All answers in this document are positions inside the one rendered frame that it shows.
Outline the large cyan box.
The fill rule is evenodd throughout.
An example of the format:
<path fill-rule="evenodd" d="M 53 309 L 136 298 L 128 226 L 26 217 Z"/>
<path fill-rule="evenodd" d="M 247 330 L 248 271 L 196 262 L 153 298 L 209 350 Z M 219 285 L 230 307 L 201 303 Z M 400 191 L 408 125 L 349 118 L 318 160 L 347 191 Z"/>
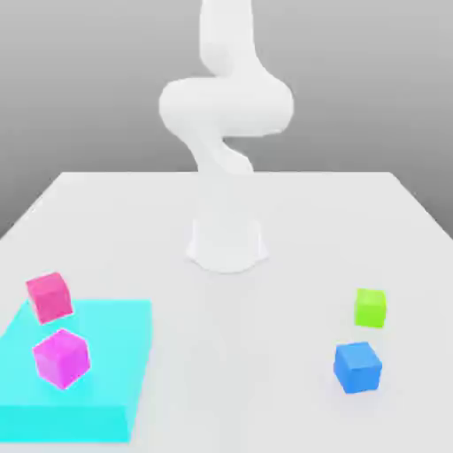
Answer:
<path fill-rule="evenodd" d="M 40 325 L 23 303 L 0 335 L 0 442 L 128 442 L 150 356 L 148 300 L 77 300 Z M 90 370 L 60 390 L 41 379 L 32 348 L 64 328 L 88 343 Z"/>

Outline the small green cube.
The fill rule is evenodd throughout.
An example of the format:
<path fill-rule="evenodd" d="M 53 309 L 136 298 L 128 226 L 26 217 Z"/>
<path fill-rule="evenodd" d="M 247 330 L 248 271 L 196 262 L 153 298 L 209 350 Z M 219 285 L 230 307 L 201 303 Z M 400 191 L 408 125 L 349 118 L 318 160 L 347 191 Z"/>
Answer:
<path fill-rule="evenodd" d="M 359 288 L 354 305 L 356 326 L 383 328 L 387 314 L 387 299 L 383 290 Z"/>

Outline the small pink cube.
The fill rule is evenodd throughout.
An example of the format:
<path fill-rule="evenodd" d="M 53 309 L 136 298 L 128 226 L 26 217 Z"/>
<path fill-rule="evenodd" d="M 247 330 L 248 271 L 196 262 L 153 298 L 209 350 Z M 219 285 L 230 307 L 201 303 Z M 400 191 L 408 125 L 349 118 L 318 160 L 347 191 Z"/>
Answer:
<path fill-rule="evenodd" d="M 69 288 L 60 273 L 28 280 L 26 286 L 31 306 L 41 325 L 73 313 Z"/>

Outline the small magenta cube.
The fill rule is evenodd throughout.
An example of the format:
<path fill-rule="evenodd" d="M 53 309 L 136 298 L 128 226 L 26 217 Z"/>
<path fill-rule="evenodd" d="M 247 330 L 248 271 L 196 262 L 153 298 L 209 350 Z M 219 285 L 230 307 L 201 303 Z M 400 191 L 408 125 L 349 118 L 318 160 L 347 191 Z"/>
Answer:
<path fill-rule="evenodd" d="M 65 390 L 91 366 L 88 344 L 77 334 L 60 329 L 32 348 L 38 375 Z"/>

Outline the small blue cube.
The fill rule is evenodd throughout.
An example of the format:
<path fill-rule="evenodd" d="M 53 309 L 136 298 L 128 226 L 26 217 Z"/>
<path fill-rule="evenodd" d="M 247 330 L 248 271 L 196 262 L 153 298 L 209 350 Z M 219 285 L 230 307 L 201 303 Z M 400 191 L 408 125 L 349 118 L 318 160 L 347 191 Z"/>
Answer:
<path fill-rule="evenodd" d="M 334 374 L 346 394 L 376 390 L 381 371 L 382 362 L 368 342 L 336 346 Z"/>

